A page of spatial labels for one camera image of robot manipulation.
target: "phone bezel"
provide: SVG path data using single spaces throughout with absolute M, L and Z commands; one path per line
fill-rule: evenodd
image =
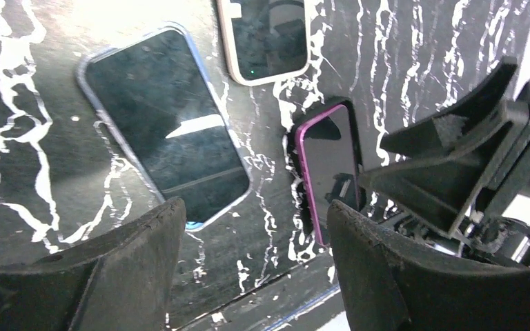
M 306 191 L 306 204 L 314 229 L 314 237 L 316 242 L 322 246 L 328 246 L 329 242 L 324 242 L 324 238 L 322 238 L 322 231 L 320 230 L 320 221 L 317 217 L 317 210 L 315 207 L 311 208 L 312 205 L 315 206 L 315 202 L 313 199 L 314 196 L 311 186 L 312 180 L 310 178 L 309 172 L 307 171 L 307 156 L 305 155 L 303 140 L 307 130 L 309 130 L 316 123 L 319 123 L 322 119 L 339 110 L 340 106 L 344 106 L 349 114 L 350 133 L 353 141 L 355 185 L 358 185 L 358 177 L 360 176 L 360 170 L 358 168 L 359 165 L 362 165 L 362 155 L 360 153 L 360 140 L 358 136 L 356 114 L 350 99 L 342 97 L 330 98 L 324 105 L 320 105 L 309 110 L 304 116 L 295 121 L 294 126 L 292 127 L 292 130 L 289 134 L 291 139 L 288 146 L 291 149 L 290 152 L 294 159 L 294 166 L 296 167 L 304 182 L 304 190 Z M 362 193 L 363 192 L 360 192 L 360 189 L 356 190 L 357 201 L 360 201 Z
M 198 49 L 196 48 L 194 41 L 192 37 L 190 36 L 189 32 L 181 25 L 175 22 L 166 22 L 166 24 L 156 30 L 150 31 L 146 34 L 143 34 L 137 38 L 130 39 L 128 43 L 123 43 L 120 46 L 108 46 L 107 48 L 104 48 L 103 50 L 96 52 L 94 54 L 87 54 L 82 56 L 80 59 L 77 69 L 76 69 L 76 78 L 78 85 L 86 95 L 86 98 L 89 100 L 89 102 L 92 104 L 93 108 L 95 109 L 95 112 L 97 116 L 100 118 L 103 123 L 105 123 L 106 127 L 110 131 L 112 137 L 117 141 L 119 144 L 119 147 L 123 150 L 129 161 L 135 166 L 135 169 L 137 170 L 137 173 L 141 180 L 145 183 L 145 185 L 148 187 L 148 189 L 159 199 L 160 203 L 163 203 L 166 201 L 161 191 L 157 188 L 155 185 L 155 182 L 151 179 L 147 171 L 145 170 L 145 167 L 143 167 L 143 164 L 137 157 L 137 155 L 133 152 L 133 149 L 129 146 L 127 140 L 125 137 L 123 137 L 123 134 L 119 131 L 119 128 L 115 124 L 115 122 L 112 120 L 112 117 L 108 114 L 106 109 L 104 108 L 104 105 L 102 102 L 98 99 L 97 95 L 94 93 L 88 82 L 86 81 L 86 70 L 88 66 L 91 63 L 96 63 L 97 61 L 100 61 L 106 57 L 109 57 L 110 55 L 113 55 L 117 52 L 120 52 L 122 50 L 125 50 L 126 48 L 129 48 L 133 45 L 136 45 L 138 43 L 141 43 L 142 41 L 145 41 L 151 37 L 154 37 L 158 34 L 161 34 L 166 31 L 176 31 L 180 33 L 186 40 L 186 44 L 188 46 L 188 49 L 190 50 L 190 53 L 192 54 L 194 58 L 194 62 L 196 63 L 196 66 L 198 67 L 198 70 L 200 71 L 200 75 L 202 76 L 202 79 L 204 80 L 204 83 L 206 84 L 206 88 L 208 89 L 208 92 L 210 93 L 210 96 L 212 97 L 216 108 L 218 110 L 219 115 L 222 117 L 222 120 L 224 122 L 224 127 L 226 129 L 226 132 L 228 134 L 228 137 L 230 138 L 230 141 L 233 143 L 233 146 L 235 147 L 235 152 L 237 153 L 237 156 L 239 157 L 239 160 L 241 161 L 242 167 L 245 170 L 245 174 L 248 177 L 249 185 L 245 193 L 243 193 L 240 197 L 238 197 L 233 202 L 229 203 L 226 207 L 221 209 L 219 212 L 211 216 L 204 224 L 198 228 L 195 229 L 186 229 L 187 232 L 197 232 L 202 229 L 204 229 L 206 226 L 220 218 L 222 215 L 227 213 L 232 207 L 235 205 L 238 205 L 241 201 L 243 201 L 248 194 L 251 192 L 253 187 L 253 179 L 251 177 L 250 172 L 248 171 L 248 166 L 246 162 L 243 160 L 242 156 L 239 154 L 238 148 L 240 147 L 239 141 L 235 140 L 235 135 L 232 134 L 232 129 L 230 128 L 230 123 L 228 122 L 228 117 L 226 116 L 226 113 L 222 112 L 220 109 L 219 103 L 217 102 L 216 97 L 216 91 L 214 90 L 213 85 L 210 83 L 210 79 L 208 77 L 208 72 L 206 71 L 206 68 L 202 64 L 202 57 L 200 56 L 200 53 Z
M 241 74 L 239 67 L 239 61 L 237 58 L 237 44 L 235 43 L 235 35 L 233 30 L 233 19 L 232 14 L 228 8 L 230 0 L 217 0 L 218 14 L 220 20 L 220 31 L 222 33 L 222 40 L 224 42 L 224 54 L 226 58 L 226 65 L 228 66 L 228 71 L 230 76 L 239 84 L 245 86 L 258 86 L 267 83 L 273 83 L 276 81 L 284 81 L 293 77 L 301 76 L 306 73 L 308 67 L 310 66 L 311 60 L 311 2 L 309 0 L 304 0 L 304 15 L 305 15 L 305 25 L 306 25 L 306 49 L 307 49 L 307 58 L 306 64 L 302 69 L 286 72 L 284 74 L 276 74 L 275 76 L 263 77 L 259 79 L 245 79 Z

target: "black marble surface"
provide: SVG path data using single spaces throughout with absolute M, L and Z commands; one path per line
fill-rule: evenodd
M 297 182 L 284 149 L 294 114 L 331 96 L 350 97 L 365 166 L 397 161 L 378 148 L 381 137 L 453 103 L 502 55 L 519 57 L 530 24 L 526 0 L 311 5 L 308 73 L 247 88 L 227 75 L 210 1 L 0 1 L 0 265 L 32 262 L 157 204 L 77 87 L 82 54 L 165 21 L 182 24 L 250 170 L 248 196 L 184 238 L 168 315 L 178 327 L 327 257 L 303 235 L 295 207 Z M 329 259 L 324 268 L 333 274 Z

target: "white phone frame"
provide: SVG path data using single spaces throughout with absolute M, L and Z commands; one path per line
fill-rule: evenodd
M 224 53 L 226 56 L 226 65 L 230 76 L 239 84 L 245 86 L 258 86 L 267 83 L 273 83 L 276 81 L 284 81 L 293 77 L 301 76 L 308 70 L 311 60 L 311 41 L 310 41 L 310 30 L 311 30 L 311 2 L 310 0 L 304 0 L 304 14 L 305 14 L 305 25 L 306 25 L 306 49 L 307 58 L 306 64 L 302 69 L 286 72 L 284 74 L 276 74 L 274 76 L 263 77 L 258 79 L 245 79 L 239 68 L 239 61 L 237 58 L 237 45 L 235 43 L 235 35 L 233 33 L 233 18 L 238 18 L 234 15 L 230 0 L 217 0 L 218 14 L 220 18 L 220 30 L 222 34 L 222 40 L 224 42 Z

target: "white-edged phone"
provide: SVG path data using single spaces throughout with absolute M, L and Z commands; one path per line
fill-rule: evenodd
M 257 86 L 304 74 L 310 60 L 310 0 L 217 0 L 231 77 Z

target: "blue-edged phone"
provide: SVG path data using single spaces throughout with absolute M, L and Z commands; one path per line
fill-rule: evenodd
M 246 166 L 180 25 L 88 57 L 77 76 L 158 199 L 184 200 L 194 223 L 189 230 L 200 230 L 246 196 Z

